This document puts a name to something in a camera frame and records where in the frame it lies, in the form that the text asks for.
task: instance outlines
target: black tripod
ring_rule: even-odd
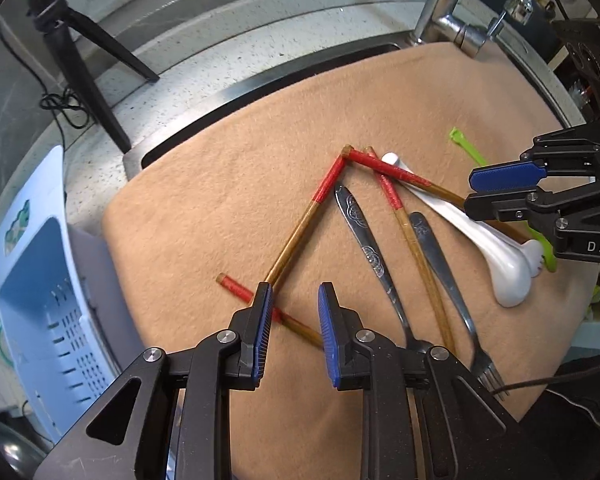
[[[69,7],[66,0],[29,0],[29,9],[33,15],[34,26],[42,32],[46,47],[68,85],[79,95],[91,115],[102,125],[120,151],[128,152],[131,142],[80,57],[69,33],[69,27],[149,81],[158,81],[159,76],[97,23]]]

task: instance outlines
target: metal fork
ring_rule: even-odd
[[[491,359],[489,354],[487,354],[482,346],[480,346],[480,340],[478,339],[478,332],[475,329],[474,320],[469,313],[469,309],[466,307],[460,289],[458,289],[456,279],[451,273],[451,268],[440,248],[436,235],[433,234],[433,231],[431,230],[429,222],[427,222],[424,215],[419,212],[411,213],[409,215],[409,220],[431,269],[436,273],[442,286],[445,287],[446,293],[449,295],[449,298],[451,298],[452,303],[456,306],[460,317],[462,317],[462,321],[464,321],[466,329],[469,331],[471,342],[474,345],[474,358],[472,359],[469,370],[482,383],[482,386],[490,392],[504,386],[504,381],[502,380],[496,365],[493,363],[493,359]],[[504,398],[502,395],[503,393],[509,395],[509,392],[506,390],[499,393],[498,398],[500,400]]]

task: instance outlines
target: light blue basket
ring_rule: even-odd
[[[0,320],[54,443],[144,349],[106,243],[67,225],[62,156],[49,152],[0,225]]]
[[[57,442],[119,373],[80,286],[60,147],[36,168],[0,225],[0,319],[27,399]]]

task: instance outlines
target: faucet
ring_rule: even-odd
[[[453,15],[458,0],[426,0],[416,27],[410,33],[413,44],[452,41],[469,57],[475,57],[487,35]]]
[[[534,0],[507,0],[504,9],[497,18],[493,18],[487,30],[487,36],[493,39],[504,26],[504,17],[508,14],[512,19],[526,25],[534,12]]]

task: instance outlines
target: white ceramic spoon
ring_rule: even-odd
[[[382,161],[409,171],[407,165],[395,153],[385,153]],[[417,187],[403,182],[401,184],[465,234],[480,249],[487,261],[493,293],[499,304],[509,308],[524,301],[531,289],[531,270],[521,251],[500,240],[491,231],[485,229],[484,225],[471,220],[453,204],[423,192]]]
[[[486,227],[489,231],[495,234],[504,243],[509,244],[511,247],[516,248],[526,258],[526,262],[529,264],[529,270],[531,270],[531,277],[534,278],[542,270],[542,244],[538,240],[528,240],[523,244],[519,244],[517,241],[512,240],[506,234],[501,233],[496,228],[491,227],[489,224],[484,222],[478,222],[480,225]]]

